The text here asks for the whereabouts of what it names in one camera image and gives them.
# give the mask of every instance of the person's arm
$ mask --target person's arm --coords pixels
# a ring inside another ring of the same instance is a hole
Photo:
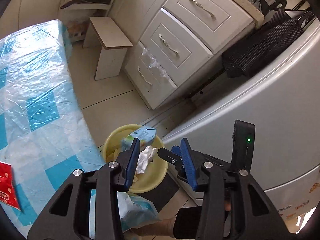
[[[180,208],[177,216],[164,219],[141,228],[132,228],[138,236],[170,236],[178,239],[195,239],[202,206]],[[231,210],[229,201],[225,201],[226,212]]]

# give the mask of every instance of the striped cloth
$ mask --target striped cloth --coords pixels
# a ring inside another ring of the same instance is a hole
[[[302,32],[298,19],[292,19],[279,9],[259,30],[222,54],[227,76],[254,76],[285,51]]]

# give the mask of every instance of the metal screw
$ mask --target metal screw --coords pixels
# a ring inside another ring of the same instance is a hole
[[[116,166],[118,166],[118,163],[117,163],[117,162],[110,162],[110,163],[109,163],[109,167],[110,167],[110,168],[115,168]]]
[[[75,176],[80,176],[81,174],[82,174],[82,171],[79,169],[73,171],[73,175]]]
[[[239,174],[241,176],[247,176],[248,175],[248,172],[246,170],[239,170]]]
[[[213,167],[213,164],[212,164],[211,162],[205,162],[205,163],[203,164],[203,166],[206,167],[206,168],[212,168],[212,167]]]

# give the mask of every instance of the bed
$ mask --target bed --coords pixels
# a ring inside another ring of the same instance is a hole
[[[105,163],[73,91],[71,49],[59,20],[0,40],[0,161],[12,165],[21,211],[1,205],[25,237],[74,169]]]

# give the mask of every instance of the fridge sticker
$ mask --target fridge sticker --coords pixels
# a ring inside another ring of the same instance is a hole
[[[295,213],[287,215],[286,218],[292,218],[295,215]]]
[[[290,205],[290,206],[287,206],[287,207],[285,207],[285,208],[278,209],[278,212],[284,211],[284,210],[286,210],[286,209],[288,209],[288,208],[291,208],[291,205]]]
[[[316,188],[320,187],[320,183],[316,182],[315,184],[313,184],[313,186],[311,187],[309,193],[311,193],[312,191],[314,191]]]
[[[306,202],[303,202],[300,206],[296,207],[296,210],[298,210],[301,207],[304,207],[305,205],[309,204],[309,200],[307,200]]]

